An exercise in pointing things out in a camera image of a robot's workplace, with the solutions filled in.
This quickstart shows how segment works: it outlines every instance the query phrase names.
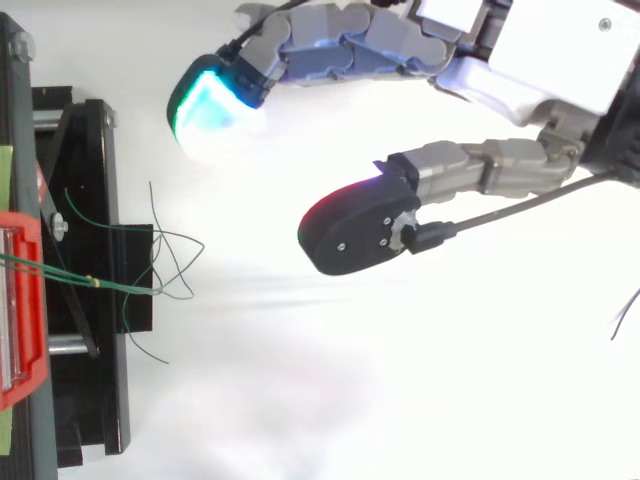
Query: black metal frame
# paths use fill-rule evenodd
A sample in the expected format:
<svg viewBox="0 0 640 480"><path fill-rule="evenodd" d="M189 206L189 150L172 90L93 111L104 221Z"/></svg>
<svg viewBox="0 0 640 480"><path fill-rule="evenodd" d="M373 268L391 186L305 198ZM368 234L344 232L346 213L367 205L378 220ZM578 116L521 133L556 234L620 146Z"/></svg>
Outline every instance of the black metal frame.
<svg viewBox="0 0 640 480"><path fill-rule="evenodd" d="M65 197L68 190L93 221L119 224L111 109L101 100L73 104L70 87L32 90L29 64L9 52L21 31L0 13L0 145L14 147L12 210L41 217L45 263L131 284L149 266L152 226L137 226L142 232L98 228L75 215ZM64 110L56 130L34 134L34 106ZM41 198L38 164L48 186ZM54 213L70 225L61 242L51 228ZM139 285L152 283L149 271ZM14 407L11 455L0 457L2 480L53 480L59 467L82 465L82 446L104 444L114 455L131 440L124 295L50 281L46 292L48 334L79 333L88 353L51 357L50 377ZM132 296L127 318L133 332L150 331L152 298Z"/></svg>
<svg viewBox="0 0 640 480"><path fill-rule="evenodd" d="M101 100L73 104L71 97L70 87L33 90L35 110L63 110L56 131L36 133L38 158L48 178L51 202L69 223L62 242L57 243L52 235L45 239L45 262L60 261L74 272L131 284L149 266L152 227L142 226L145 232L103 229L84 222L71 209L65 191L86 217L105 225L119 225L113 130L107 124L111 109ZM50 208L45 210L43 223L48 226L52 212ZM152 281L149 271L140 285L151 287ZM83 445L104 444L107 455L120 454L131 440L124 295L102 289L71 288L69 292L65 291L68 287L49 281L46 287L50 334L77 333L78 322L85 322L89 341L98 349L95 356L51 359L58 465L81 465ZM69 315L78 308L79 312ZM127 318L133 331L151 330L151 297L131 297Z"/></svg>
<svg viewBox="0 0 640 480"><path fill-rule="evenodd" d="M640 187L640 58L598 123L580 165L592 173L612 171L620 181Z"/></svg>
<svg viewBox="0 0 640 480"><path fill-rule="evenodd" d="M11 207L38 218L36 153L29 65L13 58L9 44L23 30L0 12L0 145L14 149ZM12 449L0 457L3 480L57 478L51 380L14 407Z"/></svg>

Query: white background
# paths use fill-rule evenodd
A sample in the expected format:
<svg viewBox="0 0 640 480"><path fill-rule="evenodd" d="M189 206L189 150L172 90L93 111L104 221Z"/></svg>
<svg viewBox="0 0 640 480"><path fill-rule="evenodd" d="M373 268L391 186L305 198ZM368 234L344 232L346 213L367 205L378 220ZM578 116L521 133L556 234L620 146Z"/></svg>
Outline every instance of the white background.
<svg viewBox="0 0 640 480"><path fill-rule="evenodd" d="M62 478L640 476L640 310L608 341L640 286L637 192L598 186L421 257L324 277L298 247L299 220L371 161L536 132L426 83L281 87L266 132L193 162L166 103L193 59L237 35L238 4L0 1L36 38L34 85L70 84L118 111L121 220L151 220L152 181L163 227L207 244L188 274L196 299L158 298L155 331L138 336L171 365L129 345L131 446L85 449ZM468 194L423 219L507 204ZM183 262L193 251L174 247Z"/></svg>

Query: robotic hand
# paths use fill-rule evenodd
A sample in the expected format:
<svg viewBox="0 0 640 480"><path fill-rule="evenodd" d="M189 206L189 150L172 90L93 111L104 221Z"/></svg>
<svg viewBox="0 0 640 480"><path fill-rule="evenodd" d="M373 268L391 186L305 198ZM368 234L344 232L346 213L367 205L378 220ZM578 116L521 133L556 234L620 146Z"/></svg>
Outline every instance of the robotic hand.
<svg viewBox="0 0 640 480"><path fill-rule="evenodd" d="M257 109L276 83L359 78L425 79L516 125L543 127L537 141L443 141L376 162L378 177L329 195L301 222L302 248L329 275L437 247L600 181L640 186L640 1L410 0L404 15L387 9L405 1L243 5L249 30L196 60L171 97L178 141L194 119L233 121L235 107L209 98L221 85ZM562 187L578 165L593 176ZM418 224L419 208L466 191L539 196L458 224Z"/></svg>

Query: screw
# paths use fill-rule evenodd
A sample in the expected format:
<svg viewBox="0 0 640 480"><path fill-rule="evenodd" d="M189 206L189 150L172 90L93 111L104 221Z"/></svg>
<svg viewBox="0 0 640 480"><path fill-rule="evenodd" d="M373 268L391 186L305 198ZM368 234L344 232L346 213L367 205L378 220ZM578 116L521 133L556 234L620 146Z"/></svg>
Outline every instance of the screw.
<svg viewBox="0 0 640 480"><path fill-rule="evenodd" d="M600 27L600 30L603 32L608 32L609 30L611 30L612 27L612 23L611 20L608 18L603 18L602 20L600 20L600 24L598 25Z"/></svg>
<svg viewBox="0 0 640 480"><path fill-rule="evenodd" d="M31 62L36 58L36 42L27 32L18 32L11 37L9 52L22 63Z"/></svg>
<svg viewBox="0 0 640 480"><path fill-rule="evenodd" d="M115 110L107 110L104 114L104 123L108 128L118 128L118 114Z"/></svg>
<svg viewBox="0 0 640 480"><path fill-rule="evenodd" d="M51 230L53 238L58 242L61 242L64 239L64 234L69 231L69 224L64 221L60 213L54 213L51 217Z"/></svg>

